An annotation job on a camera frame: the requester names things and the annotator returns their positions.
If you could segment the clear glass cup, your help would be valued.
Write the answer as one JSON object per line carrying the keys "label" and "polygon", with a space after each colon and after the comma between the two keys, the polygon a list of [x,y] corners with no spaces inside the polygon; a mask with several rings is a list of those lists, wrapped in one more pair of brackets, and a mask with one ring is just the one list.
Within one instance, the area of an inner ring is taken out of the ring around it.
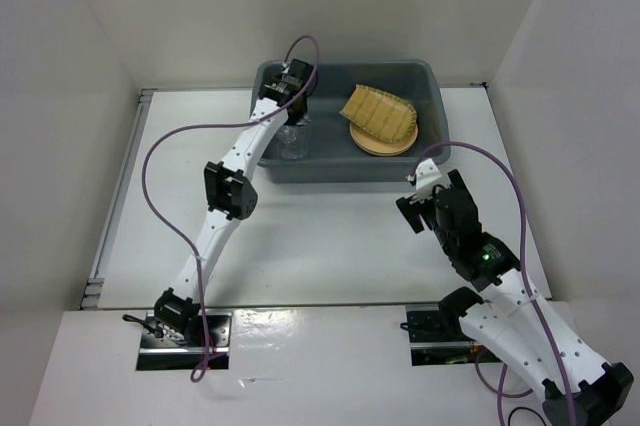
{"label": "clear glass cup", "polygon": [[284,125],[276,132],[275,140],[280,159],[296,161],[308,156],[309,141],[306,125]]}

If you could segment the yellow plate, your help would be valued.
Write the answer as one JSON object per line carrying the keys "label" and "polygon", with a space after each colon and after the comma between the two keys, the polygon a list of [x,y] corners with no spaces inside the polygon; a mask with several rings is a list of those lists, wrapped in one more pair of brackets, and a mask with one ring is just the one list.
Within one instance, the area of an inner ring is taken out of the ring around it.
{"label": "yellow plate", "polygon": [[355,144],[368,154],[381,157],[399,156],[407,152],[418,138],[418,127],[415,127],[407,139],[397,142],[385,142],[375,136],[369,134],[359,126],[351,123],[349,132]]}

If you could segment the woven bamboo tray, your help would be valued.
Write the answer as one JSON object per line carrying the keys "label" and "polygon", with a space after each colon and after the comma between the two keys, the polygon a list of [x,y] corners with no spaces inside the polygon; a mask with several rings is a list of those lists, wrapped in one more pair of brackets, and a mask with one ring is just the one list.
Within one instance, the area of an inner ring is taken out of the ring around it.
{"label": "woven bamboo tray", "polygon": [[417,111],[409,101],[361,84],[356,85],[340,114],[386,143],[407,140],[417,124]]}

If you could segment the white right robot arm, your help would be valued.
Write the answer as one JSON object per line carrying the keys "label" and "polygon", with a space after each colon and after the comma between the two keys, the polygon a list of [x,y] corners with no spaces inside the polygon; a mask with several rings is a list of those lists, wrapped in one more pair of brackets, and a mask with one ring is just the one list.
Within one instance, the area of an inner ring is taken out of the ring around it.
{"label": "white right robot arm", "polygon": [[624,405],[634,377],[594,351],[522,275],[515,254],[484,231],[458,171],[431,162],[410,175],[415,192],[396,205],[415,233],[430,230],[467,281],[438,304],[450,339],[480,343],[517,374],[553,425],[601,425]]}

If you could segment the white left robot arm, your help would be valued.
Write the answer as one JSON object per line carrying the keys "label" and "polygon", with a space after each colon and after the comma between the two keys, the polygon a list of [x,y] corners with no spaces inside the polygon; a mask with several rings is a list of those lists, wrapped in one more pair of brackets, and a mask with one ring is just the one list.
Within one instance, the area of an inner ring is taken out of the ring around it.
{"label": "white left robot arm", "polygon": [[318,66],[293,59],[275,76],[263,81],[247,122],[230,150],[204,167],[207,213],[187,261],[174,283],[154,305],[160,333],[176,345],[200,344],[208,338],[202,324],[205,293],[224,246],[240,222],[258,203],[252,185],[257,163],[278,130],[295,126],[307,113],[307,90]]}

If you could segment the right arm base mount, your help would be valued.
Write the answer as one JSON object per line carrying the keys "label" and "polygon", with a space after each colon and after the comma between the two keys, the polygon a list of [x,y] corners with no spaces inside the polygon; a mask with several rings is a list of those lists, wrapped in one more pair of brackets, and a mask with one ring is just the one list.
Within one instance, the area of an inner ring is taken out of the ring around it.
{"label": "right arm base mount", "polygon": [[407,306],[400,329],[408,337],[414,367],[469,364],[484,350],[480,343],[446,326],[435,304]]}

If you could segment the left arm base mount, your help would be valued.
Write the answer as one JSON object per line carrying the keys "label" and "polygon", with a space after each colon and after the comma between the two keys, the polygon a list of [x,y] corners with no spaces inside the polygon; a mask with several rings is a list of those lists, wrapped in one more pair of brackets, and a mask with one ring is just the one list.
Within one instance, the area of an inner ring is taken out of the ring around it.
{"label": "left arm base mount", "polygon": [[[143,316],[123,314],[122,320],[141,327],[136,362],[137,371],[192,370],[203,359],[205,336],[201,320],[196,321],[195,332],[185,339],[177,332],[160,326],[150,311]],[[208,370],[227,370],[230,360],[232,314],[207,311],[210,352]]]}

